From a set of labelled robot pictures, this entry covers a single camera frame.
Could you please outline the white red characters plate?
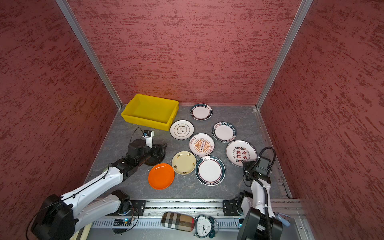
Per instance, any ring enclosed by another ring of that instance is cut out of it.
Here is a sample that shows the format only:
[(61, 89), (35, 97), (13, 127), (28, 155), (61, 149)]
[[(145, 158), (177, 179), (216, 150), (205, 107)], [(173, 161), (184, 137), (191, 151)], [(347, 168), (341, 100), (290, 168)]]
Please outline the white red characters plate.
[(237, 140), (230, 142), (226, 147), (228, 160), (237, 167), (242, 167), (243, 163), (255, 161), (258, 157), (256, 149), (248, 142)]

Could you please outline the large green rim plate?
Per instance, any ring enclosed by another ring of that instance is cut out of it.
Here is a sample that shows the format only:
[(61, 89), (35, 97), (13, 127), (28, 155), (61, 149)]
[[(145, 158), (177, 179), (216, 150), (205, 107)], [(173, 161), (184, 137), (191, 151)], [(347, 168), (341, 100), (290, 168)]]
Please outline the large green rim plate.
[(197, 179), (205, 186), (217, 186), (225, 178), (224, 163), (215, 156), (204, 156), (197, 161), (195, 168)]

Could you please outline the green rim HAO SHI plate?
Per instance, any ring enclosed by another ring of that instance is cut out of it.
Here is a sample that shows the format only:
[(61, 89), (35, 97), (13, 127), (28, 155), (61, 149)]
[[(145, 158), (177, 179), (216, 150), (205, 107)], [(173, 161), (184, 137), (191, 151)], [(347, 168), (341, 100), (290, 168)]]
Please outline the green rim HAO SHI plate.
[(219, 142), (229, 143), (237, 136), (234, 125), (228, 122), (218, 122), (212, 128), (213, 137)]

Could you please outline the green red ring plate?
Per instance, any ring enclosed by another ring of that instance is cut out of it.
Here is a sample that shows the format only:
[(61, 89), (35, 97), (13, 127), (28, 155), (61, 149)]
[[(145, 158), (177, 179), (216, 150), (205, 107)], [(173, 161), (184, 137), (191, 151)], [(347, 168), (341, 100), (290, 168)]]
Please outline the green red ring plate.
[(197, 121), (205, 121), (213, 115), (213, 110), (209, 105), (196, 104), (192, 106), (190, 114), (192, 118)]

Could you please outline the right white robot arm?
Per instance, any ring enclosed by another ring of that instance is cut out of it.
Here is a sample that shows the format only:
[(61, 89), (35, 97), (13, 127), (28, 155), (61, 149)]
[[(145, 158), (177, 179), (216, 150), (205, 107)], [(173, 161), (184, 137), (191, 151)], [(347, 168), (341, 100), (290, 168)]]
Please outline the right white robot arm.
[(243, 163), (245, 176), (252, 180), (252, 197), (242, 199), (244, 221), (238, 240), (279, 240), (283, 233), (283, 224), (272, 210), (269, 162), (267, 158), (258, 157), (254, 162)]

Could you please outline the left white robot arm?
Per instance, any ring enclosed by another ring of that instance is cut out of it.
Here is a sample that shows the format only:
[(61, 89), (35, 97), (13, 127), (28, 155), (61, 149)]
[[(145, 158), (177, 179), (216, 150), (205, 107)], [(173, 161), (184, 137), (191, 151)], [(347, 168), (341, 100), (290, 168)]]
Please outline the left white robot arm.
[(161, 163), (167, 146), (147, 146), (143, 139), (134, 140), (129, 144), (124, 157), (110, 163), (93, 180), (61, 196), (48, 196), (27, 232), (39, 240), (69, 240), (77, 231), (101, 217), (129, 212), (130, 198), (120, 190), (113, 191), (101, 200), (97, 198), (127, 180), (141, 165), (154, 166)]

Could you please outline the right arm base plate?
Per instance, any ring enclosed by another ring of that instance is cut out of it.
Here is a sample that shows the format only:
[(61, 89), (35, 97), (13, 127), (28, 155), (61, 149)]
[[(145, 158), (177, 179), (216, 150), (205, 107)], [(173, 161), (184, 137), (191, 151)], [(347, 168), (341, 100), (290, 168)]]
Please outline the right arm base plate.
[(227, 217), (244, 215), (244, 212), (241, 208), (241, 202), (237, 198), (232, 200), (223, 200), (223, 212), (224, 216)]

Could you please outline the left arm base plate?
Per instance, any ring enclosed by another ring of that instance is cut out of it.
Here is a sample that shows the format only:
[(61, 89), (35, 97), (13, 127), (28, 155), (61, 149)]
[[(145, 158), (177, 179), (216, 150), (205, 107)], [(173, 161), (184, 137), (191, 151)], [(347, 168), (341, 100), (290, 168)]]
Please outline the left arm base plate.
[(121, 202), (117, 214), (120, 216), (142, 216), (144, 214), (147, 201), (145, 200), (128, 200)]

